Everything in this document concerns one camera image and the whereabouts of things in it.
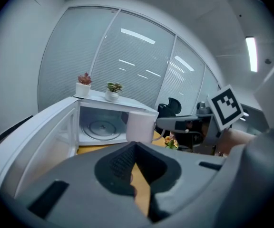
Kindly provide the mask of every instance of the green succulent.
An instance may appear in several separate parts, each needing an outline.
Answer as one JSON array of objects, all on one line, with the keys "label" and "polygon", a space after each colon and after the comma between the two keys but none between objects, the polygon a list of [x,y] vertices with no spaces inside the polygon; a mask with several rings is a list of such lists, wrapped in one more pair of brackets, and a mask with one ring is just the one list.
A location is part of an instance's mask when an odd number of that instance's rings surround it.
[{"label": "green succulent", "polygon": [[108,90],[111,92],[117,92],[117,91],[122,91],[123,86],[121,84],[114,84],[114,83],[108,83],[107,86]]}]

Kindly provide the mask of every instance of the white flower pot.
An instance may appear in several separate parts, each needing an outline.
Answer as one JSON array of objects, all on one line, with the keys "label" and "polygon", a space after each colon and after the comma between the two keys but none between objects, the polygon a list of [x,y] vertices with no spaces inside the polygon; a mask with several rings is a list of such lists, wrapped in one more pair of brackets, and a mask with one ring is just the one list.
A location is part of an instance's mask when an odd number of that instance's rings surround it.
[{"label": "white flower pot", "polygon": [[78,97],[86,97],[88,96],[91,85],[83,85],[80,83],[76,83],[76,96]]},{"label": "white flower pot", "polygon": [[107,101],[115,102],[115,101],[118,100],[118,98],[119,98],[119,94],[116,93],[116,92],[111,92],[111,91],[109,91],[109,90],[107,90],[107,91],[105,92],[105,99],[106,99]]}]

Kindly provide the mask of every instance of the glass turntable plate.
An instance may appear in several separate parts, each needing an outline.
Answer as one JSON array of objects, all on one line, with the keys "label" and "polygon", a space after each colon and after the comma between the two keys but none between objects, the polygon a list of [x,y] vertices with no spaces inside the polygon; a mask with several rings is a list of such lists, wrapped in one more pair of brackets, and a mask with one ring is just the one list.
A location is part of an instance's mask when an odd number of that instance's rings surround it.
[{"label": "glass turntable plate", "polygon": [[120,135],[119,129],[109,121],[93,121],[81,127],[89,137],[97,140],[112,140]]}]

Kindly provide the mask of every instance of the ceiling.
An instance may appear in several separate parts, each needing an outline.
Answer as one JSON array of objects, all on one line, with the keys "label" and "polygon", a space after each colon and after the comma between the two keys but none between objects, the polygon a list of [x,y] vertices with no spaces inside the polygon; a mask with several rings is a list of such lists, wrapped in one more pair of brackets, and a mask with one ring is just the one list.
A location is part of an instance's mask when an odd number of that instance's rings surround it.
[{"label": "ceiling", "polygon": [[[253,97],[274,65],[274,19],[258,0],[139,1],[170,14],[198,36],[215,56],[226,82],[234,90],[249,92],[245,97]],[[256,40],[257,73],[250,71],[246,36]]]}]

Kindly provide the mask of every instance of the succulent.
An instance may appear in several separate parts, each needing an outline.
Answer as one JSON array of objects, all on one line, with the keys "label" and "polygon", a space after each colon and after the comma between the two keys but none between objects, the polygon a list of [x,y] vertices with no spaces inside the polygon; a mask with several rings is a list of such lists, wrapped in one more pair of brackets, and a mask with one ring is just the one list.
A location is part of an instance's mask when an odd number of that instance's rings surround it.
[{"label": "succulent", "polygon": [[122,91],[121,89],[123,88],[123,86],[121,84],[117,84],[117,83],[116,84],[114,84],[114,83],[108,83],[107,88],[111,92],[117,92],[118,90]]},{"label": "succulent", "polygon": [[78,81],[83,85],[90,85],[91,84],[91,77],[88,76],[88,73],[85,73],[84,75],[78,76]]}]

